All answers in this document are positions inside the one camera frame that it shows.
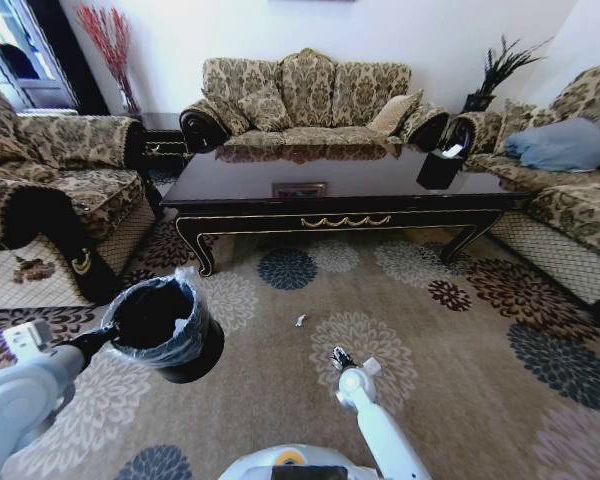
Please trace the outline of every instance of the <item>carpet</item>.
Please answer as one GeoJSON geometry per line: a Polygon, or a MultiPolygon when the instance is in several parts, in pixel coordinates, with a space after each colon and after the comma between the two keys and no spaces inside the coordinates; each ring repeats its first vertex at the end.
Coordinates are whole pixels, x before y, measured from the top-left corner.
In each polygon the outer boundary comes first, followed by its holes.
{"type": "MultiPolygon", "coordinates": [[[[171,219],[137,253],[127,284],[196,265],[171,219]]],[[[433,478],[600,479],[600,330],[488,238],[442,265],[449,235],[210,238],[217,273],[199,285],[226,334],[218,365],[175,385],[105,348],[56,424],[8,460],[4,480],[212,480],[281,443],[331,447],[374,466],[355,414],[333,395],[335,345],[381,363],[378,403],[433,478]]],[[[61,341],[102,313],[0,311],[0,332],[44,317],[61,341]]],[[[0,367],[9,362],[0,342],[0,367]]]]}

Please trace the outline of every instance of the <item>plastic bag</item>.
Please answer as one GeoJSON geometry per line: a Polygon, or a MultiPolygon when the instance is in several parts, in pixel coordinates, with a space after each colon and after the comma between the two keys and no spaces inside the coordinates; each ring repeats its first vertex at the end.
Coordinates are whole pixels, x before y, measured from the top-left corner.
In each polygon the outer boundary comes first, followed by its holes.
{"type": "Polygon", "coordinates": [[[120,332],[113,347],[152,368],[196,359],[210,314],[194,278],[193,268],[178,268],[173,275],[145,280],[120,293],[102,318],[102,327],[120,332]]]}

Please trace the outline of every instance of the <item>blue flower pattern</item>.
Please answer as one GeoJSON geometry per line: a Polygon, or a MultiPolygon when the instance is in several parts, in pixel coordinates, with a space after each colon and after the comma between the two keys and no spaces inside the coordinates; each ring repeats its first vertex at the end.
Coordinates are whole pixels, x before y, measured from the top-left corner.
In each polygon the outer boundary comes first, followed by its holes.
{"type": "Polygon", "coordinates": [[[258,265],[260,278],[278,290],[306,287],[318,271],[306,253],[294,248],[280,248],[266,254],[258,265]]]}
{"type": "Polygon", "coordinates": [[[187,457],[174,445],[149,447],[128,461],[115,480],[193,480],[187,457]]]}
{"type": "Polygon", "coordinates": [[[588,348],[514,324],[509,343],[524,368],[560,395],[600,410],[600,358],[588,348]]]}

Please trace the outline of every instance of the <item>throw pillow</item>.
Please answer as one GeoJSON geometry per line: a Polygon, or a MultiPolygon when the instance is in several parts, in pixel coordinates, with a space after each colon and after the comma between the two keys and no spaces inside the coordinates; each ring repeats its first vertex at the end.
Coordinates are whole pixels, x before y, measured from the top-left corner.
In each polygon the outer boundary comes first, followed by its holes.
{"type": "Polygon", "coordinates": [[[209,102],[209,106],[218,114],[220,120],[231,135],[237,137],[251,128],[247,120],[237,106],[231,100],[222,98],[202,90],[202,94],[209,102]]]}
{"type": "Polygon", "coordinates": [[[291,119],[282,103],[280,92],[272,85],[238,100],[242,112],[258,130],[281,132],[291,127],[291,119]]]}
{"type": "Polygon", "coordinates": [[[420,89],[413,95],[396,95],[391,98],[367,128],[387,137],[395,134],[409,115],[416,111],[423,93],[420,89]]]}
{"type": "Polygon", "coordinates": [[[514,133],[507,153],[525,167],[551,172],[591,171],[600,166],[600,127],[585,118],[572,118],[514,133]]]}
{"type": "Polygon", "coordinates": [[[558,114],[552,110],[525,103],[515,103],[507,99],[504,103],[504,116],[494,153],[496,155],[506,154],[505,143],[512,133],[532,127],[543,127],[559,121],[558,114]]]}

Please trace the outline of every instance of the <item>red decorative branches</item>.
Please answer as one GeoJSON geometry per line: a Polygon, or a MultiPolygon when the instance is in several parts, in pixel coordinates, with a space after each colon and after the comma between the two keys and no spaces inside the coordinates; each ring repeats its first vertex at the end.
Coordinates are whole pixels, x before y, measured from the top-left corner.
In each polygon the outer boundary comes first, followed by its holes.
{"type": "Polygon", "coordinates": [[[127,97],[128,111],[130,113],[138,112],[139,108],[127,78],[127,55],[129,53],[127,17],[120,14],[115,7],[107,12],[104,8],[96,10],[95,7],[88,7],[84,3],[76,6],[75,11],[82,28],[100,50],[111,75],[127,97]]]}

